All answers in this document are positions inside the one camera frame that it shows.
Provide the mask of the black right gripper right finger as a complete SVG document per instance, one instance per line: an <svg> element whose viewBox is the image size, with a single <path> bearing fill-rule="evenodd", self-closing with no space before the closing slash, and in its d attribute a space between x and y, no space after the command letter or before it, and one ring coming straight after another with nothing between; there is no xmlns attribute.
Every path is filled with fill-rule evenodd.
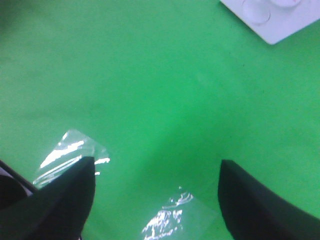
<svg viewBox="0 0 320 240"><path fill-rule="evenodd" d="M275 194L233 160L220 163L217 197L235 240L318 240L319 218Z"/></svg>

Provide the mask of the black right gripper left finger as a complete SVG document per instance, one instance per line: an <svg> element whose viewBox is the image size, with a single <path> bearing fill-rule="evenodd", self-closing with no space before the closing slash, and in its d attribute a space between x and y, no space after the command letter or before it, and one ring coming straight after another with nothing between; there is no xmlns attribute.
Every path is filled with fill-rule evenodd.
<svg viewBox="0 0 320 240"><path fill-rule="evenodd" d="M96 190L95 159L83 157L37 189L0 163L2 240L79 240Z"/></svg>

